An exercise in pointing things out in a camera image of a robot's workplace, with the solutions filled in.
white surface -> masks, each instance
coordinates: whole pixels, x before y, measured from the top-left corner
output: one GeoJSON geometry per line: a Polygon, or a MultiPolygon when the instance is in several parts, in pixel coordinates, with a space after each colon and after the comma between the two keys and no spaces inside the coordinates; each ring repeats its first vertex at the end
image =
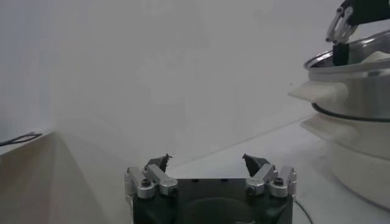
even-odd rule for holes
{"type": "MultiPolygon", "coordinates": [[[[37,105],[44,108],[48,97],[60,132],[58,154],[66,154],[53,161],[59,202],[51,223],[87,223],[90,213],[83,216],[73,206],[83,206],[86,192],[89,212],[128,223],[122,196],[127,166],[166,152],[183,164],[310,114],[307,103],[286,93],[307,79],[303,62],[330,47],[325,32],[339,4],[2,1],[3,129],[11,135],[15,123],[8,117],[19,113],[20,134],[36,128],[48,117],[37,105]],[[36,88],[45,82],[49,93],[36,88]],[[61,194],[62,184],[68,194],[61,194]],[[81,190],[75,187],[80,184],[81,190]]],[[[355,37],[386,27],[388,22],[363,26],[355,37]]]]}
{"type": "Polygon", "coordinates": [[[47,0],[0,3],[0,141],[50,125],[40,44],[47,0]]]}
{"type": "Polygon", "coordinates": [[[303,63],[330,48],[339,4],[48,1],[40,58],[52,115],[61,133],[133,166],[166,152],[173,166],[217,152],[312,112],[286,93],[307,79],[303,63]]]}
{"type": "MultiPolygon", "coordinates": [[[[325,142],[299,126],[289,125],[186,165],[169,169],[177,178],[247,177],[244,153],[297,170],[297,199],[315,224],[390,223],[390,212],[346,189],[333,176],[325,142]]],[[[298,208],[294,223],[307,223],[298,208]]]]}

black rubber band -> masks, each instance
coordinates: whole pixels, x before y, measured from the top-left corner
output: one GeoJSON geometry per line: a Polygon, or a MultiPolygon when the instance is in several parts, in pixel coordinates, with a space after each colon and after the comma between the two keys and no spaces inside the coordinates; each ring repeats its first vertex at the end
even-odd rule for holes
{"type": "Polygon", "coordinates": [[[390,119],[387,118],[365,118],[365,117],[354,117],[354,116],[348,116],[343,114],[336,114],[334,112],[327,111],[321,107],[319,107],[317,104],[312,103],[311,106],[318,112],[325,114],[327,116],[331,117],[337,117],[341,119],[348,119],[353,121],[368,121],[368,122],[381,122],[381,123],[388,123],[390,122],[390,119]]]}

wire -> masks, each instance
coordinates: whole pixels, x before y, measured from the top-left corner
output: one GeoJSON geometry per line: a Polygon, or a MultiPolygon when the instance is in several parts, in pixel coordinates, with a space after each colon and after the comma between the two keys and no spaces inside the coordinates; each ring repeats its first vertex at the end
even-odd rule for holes
{"type": "Polygon", "coordinates": [[[31,140],[34,140],[34,139],[40,137],[40,136],[42,136],[42,133],[30,132],[30,133],[27,133],[25,135],[21,135],[19,137],[16,137],[16,138],[13,138],[13,139],[10,139],[10,140],[4,141],[4,142],[0,142],[0,147],[1,146],[6,146],[6,145],[12,145],[12,144],[29,142],[31,140]]]}
{"type": "Polygon", "coordinates": [[[309,222],[310,222],[311,224],[314,224],[313,219],[311,218],[309,212],[307,212],[307,210],[305,209],[305,207],[303,207],[303,205],[302,205],[299,201],[297,201],[297,200],[295,200],[295,203],[297,203],[297,205],[302,209],[303,213],[305,213],[305,215],[306,215],[307,218],[309,219],[309,222]]]}

white wall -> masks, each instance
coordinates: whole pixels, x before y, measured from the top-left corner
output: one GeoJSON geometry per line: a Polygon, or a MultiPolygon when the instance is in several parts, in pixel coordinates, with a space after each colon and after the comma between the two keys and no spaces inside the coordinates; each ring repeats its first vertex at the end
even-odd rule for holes
{"type": "Polygon", "coordinates": [[[49,125],[40,64],[40,12],[46,0],[0,2],[0,141],[49,125]]]}
{"type": "MultiPolygon", "coordinates": [[[[286,93],[306,80],[305,60],[329,47],[324,33],[339,4],[51,0],[37,8],[38,0],[15,2],[39,14],[38,70],[49,84],[59,132],[51,197],[65,196],[51,202],[57,209],[49,210],[48,223],[95,221],[65,206],[79,198],[91,214],[102,214],[101,222],[128,223],[127,166],[166,152],[176,166],[312,113],[286,93]]],[[[12,9],[2,23],[19,15],[16,3],[12,9]]]]}

bolt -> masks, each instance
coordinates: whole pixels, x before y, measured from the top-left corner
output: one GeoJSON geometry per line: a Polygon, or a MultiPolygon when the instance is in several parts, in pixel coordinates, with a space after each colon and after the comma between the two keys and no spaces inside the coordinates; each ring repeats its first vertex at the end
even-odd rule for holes
{"type": "Polygon", "coordinates": [[[148,180],[148,179],[143,179],[141,181],[141,186],[142,187],[149,187],[151,184],[152,184],[152,182],[150,180],[148,180]]]}
{"type": "Polygon", "coordinates": [[[282,185],[284,185],[284,181],[283,181],[282,178],[278,177],[278,178],[276,178],[276,180],[274,181],[274,184],[275,184],[276,186],[282,186],[282,185]]]}
{"type": "Polygon", "coordinates": [[[247,195],[250,195],[250,196],[254,196],[254,195],[256,195],[256,189],[253,188],[253,187],[248,187],[248,188],[246,189],[246,194],[247,194],[247,195]]]}

